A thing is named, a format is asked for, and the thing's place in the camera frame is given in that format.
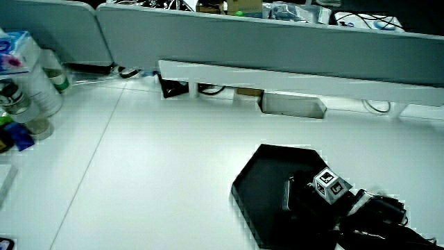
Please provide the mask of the person's right hand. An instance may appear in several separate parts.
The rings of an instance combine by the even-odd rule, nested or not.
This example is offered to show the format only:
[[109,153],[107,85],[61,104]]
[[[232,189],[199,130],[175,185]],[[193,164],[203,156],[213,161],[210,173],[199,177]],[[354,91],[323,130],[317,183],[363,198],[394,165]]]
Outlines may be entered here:
[[355,202],[351,184],[329,167],[318,172],[298,170],[287,181],[283,208],[307,219],[332,223]]

